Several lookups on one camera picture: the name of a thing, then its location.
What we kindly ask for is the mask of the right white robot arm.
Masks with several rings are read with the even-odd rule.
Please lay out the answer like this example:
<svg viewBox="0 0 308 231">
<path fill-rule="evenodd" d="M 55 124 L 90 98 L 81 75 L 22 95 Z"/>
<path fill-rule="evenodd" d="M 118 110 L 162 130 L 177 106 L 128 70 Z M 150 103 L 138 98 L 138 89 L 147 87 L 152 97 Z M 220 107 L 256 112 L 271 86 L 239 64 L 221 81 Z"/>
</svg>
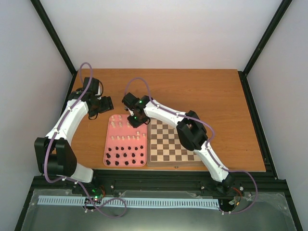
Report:
<svg viewBox="0 0 308 231">
<path fill-rule="evenodd" d="M 134 128 L 149 123 L 152 118 L 175 128 L 180 144 L 197 154 L 208 169 L 214 181 L 215 190 L 221 195 L 229 193 L 234 178 L 212 149 L 205 124 L 196 112 L 177 111 L 160 104 L 147 95 L 137 98 L 130 92 L 124 95 L 122 103 L 130 113 L 128 121 Z"/>
</svg>

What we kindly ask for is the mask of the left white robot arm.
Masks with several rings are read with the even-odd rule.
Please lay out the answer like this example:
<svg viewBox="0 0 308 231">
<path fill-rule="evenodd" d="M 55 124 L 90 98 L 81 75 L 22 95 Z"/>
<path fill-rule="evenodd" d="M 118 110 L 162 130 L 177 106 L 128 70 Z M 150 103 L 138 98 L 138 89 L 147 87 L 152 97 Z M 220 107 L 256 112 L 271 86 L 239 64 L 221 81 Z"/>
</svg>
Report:
<svg viewBox="0 0 308 231">
<path fill-rule="evenodd" d="M 61 180 L 71 178 L 83 182 L 88 193 L 96 193 L 100 181 L 93 177 L 93 170 L 77 162 L 72 150 L 72 138 L 81 120 L 88 116 L 96 119 L 98 114 L 113 110 L 110 96 L 103 96 L 100 80 L 86 77 L 83 87 L 68 96 L 66 108 L 54 128 L 43 138 L 37 138 L 34 148 L 40 173 L 58 176 Z"/>
</svg>

